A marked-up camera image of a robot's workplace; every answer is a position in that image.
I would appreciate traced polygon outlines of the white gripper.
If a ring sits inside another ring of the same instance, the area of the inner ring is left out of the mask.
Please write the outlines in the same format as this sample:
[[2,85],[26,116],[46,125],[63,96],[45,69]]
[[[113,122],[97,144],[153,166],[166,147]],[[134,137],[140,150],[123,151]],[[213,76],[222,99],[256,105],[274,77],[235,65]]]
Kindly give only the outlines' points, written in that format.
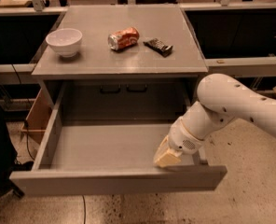
[[160,143],[153,162],[161,168],[175,165],[181,161],[182,153],[193,155],[202,145],[203,141],[194,137],[184,125],[183,119],[178,118],[171,126],[168,136]]

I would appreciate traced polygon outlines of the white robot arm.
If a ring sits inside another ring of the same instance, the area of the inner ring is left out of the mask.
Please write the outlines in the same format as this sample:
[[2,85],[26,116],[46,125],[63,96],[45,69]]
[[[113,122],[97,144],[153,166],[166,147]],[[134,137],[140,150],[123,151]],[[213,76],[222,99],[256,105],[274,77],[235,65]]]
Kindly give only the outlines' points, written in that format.
[[198,100],[171,126],[153,162],[164,168],[195,154],[205,138],[234,119],[243,119],[276,138],[276,100],[224,74],[210,74],[197,87]]

